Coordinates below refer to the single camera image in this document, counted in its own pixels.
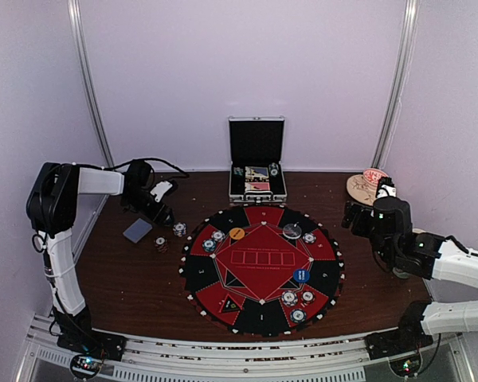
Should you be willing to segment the teal chip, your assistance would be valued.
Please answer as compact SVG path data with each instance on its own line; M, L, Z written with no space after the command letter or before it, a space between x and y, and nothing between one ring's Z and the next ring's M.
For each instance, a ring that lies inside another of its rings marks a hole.
M207 239L202 242L202 249L206 253L214 253L217 247L217 242L212 239Z

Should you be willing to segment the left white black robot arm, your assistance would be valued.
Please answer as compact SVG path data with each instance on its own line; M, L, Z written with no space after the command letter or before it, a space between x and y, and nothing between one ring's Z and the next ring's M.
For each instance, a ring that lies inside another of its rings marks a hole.
M85 316L88 307L80 291L72 253L72 227L80 195L119 196L123 207L150 222L170 226L174 214L163 198L178 185L174 178L152 183L150 159L133 159L127 170L87 164L46 162L40 169L26 202L34 230L33 246L43 254L45 276L58 314Z

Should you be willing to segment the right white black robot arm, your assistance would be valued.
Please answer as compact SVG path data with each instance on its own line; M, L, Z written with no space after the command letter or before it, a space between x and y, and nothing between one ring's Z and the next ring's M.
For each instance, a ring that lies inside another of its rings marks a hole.
M382 197L371 206L348 201L342 226L370 241L389 270L397 268L422 279L451 281L478 289L478 251L454 236L413 231L410 206L397 197ZM441 333L478 332L478 300L414 302L392 336L396 349L411 350L422 338Z

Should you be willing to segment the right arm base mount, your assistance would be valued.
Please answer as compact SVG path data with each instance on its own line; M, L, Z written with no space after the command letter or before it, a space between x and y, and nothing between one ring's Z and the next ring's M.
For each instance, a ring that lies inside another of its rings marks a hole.
M433 337L425 334L421 326L423 313L429 304L425 301L411 302L396 329L367 335L365 342L370 359L393 357L431 345Z

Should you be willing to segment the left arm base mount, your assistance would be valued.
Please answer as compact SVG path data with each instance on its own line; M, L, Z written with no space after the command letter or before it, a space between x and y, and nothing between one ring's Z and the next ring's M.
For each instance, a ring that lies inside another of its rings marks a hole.
M96 359L121 361L126 342L124 336L92 330L90 335L62 333L57 339L57 346Z

